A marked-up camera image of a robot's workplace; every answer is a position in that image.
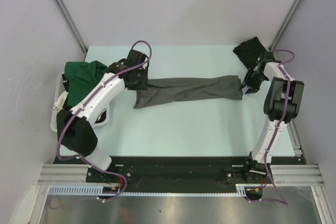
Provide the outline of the grey t-shirt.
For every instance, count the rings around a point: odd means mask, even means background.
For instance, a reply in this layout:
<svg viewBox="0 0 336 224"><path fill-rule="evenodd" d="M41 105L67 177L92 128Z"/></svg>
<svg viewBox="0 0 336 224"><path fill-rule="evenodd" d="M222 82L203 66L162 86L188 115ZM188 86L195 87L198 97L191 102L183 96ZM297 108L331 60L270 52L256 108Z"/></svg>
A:
<svg viewBox="0 0 336 224"><path fill-rule="evenodd" d="M241 100L240 86L238 76L150 79L148 88L136 93L134 108L207 99Z"/></svg>

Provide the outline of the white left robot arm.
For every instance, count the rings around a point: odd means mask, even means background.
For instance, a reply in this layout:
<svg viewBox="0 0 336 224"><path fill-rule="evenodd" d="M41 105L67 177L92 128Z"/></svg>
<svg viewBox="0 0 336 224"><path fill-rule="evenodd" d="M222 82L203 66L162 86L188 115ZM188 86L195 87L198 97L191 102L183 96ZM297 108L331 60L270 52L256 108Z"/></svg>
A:
<svg viewBox="0 0 336 224"><path fill-rule="evenodd" d="M112 63L90 93L69 111L57 114L58 145L75 152L98 168L98 176L105 182L115 178L112 159L98 146L94 124L104 109L120 92L144 90L148 87L150 56L130 49L127 58Z"/></svg>

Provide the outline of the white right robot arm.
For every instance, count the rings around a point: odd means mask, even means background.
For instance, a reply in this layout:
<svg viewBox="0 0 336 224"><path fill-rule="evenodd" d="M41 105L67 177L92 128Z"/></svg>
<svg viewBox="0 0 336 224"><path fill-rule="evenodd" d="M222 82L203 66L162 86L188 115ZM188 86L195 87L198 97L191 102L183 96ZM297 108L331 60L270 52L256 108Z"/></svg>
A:
<svg viewBox="0 0 336 224"><path fill-rule="evenodd" d="M276 60L271 51L263 52L257 65L248 69L240 88L247 88L245 93L253 94L259 91L263 81L270 81L263 107L265 124L242 169L243 179L249 183L270 172L275 144L288 123L297 117L305 87L302 81L287 73L284 63Z"/></svg>

